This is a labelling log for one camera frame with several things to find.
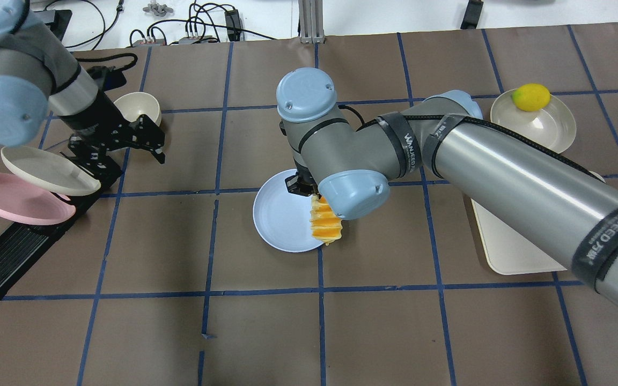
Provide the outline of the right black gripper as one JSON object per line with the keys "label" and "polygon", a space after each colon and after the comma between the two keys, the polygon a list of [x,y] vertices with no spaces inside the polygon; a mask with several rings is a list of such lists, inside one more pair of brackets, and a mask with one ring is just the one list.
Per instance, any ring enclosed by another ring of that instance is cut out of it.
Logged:
{"label": "right black gripper", "polygon": [[295,169],[295,173],[285,178],[288,193],[297,196],[319,196],[318,183],[308,169]]}

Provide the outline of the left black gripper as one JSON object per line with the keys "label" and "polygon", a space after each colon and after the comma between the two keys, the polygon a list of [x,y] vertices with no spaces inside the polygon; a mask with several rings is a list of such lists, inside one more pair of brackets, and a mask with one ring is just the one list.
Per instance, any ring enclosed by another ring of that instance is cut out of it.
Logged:
{"label": "left black gripper", "polygon": [[160,163],[165,163],[165,133],[150,117],[139,115],[135,121],[126,120],[122,114],[109,120],[98,121],[91,117],[67,117],[67,125],[79,142],[104,157],[107,152],[131,147],[148,151]]}

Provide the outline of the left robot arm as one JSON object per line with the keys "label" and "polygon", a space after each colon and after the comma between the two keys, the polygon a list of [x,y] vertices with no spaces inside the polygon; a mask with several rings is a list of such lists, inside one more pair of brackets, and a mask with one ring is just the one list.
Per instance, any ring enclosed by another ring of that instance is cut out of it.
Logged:
{"label": "left robot arm", "polygon": [[32,141],[48,112],[100,155],[132,147],[165,162],[157,124],[126,120],[28,1],[0,1],[0,147]]}

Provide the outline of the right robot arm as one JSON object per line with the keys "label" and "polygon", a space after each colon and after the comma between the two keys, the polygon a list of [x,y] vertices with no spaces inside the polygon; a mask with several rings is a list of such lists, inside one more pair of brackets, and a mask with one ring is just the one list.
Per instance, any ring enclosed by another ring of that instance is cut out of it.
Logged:
{"label": "right robot arm", "polygon": [[321,195],[353,220],[383,205],[391,180],[426,166],[618,306],[618,190],[483,120],[467,93],[432,96],[358,130],[321,69],[289,72],[276,99],[298,169],[289,192]]}

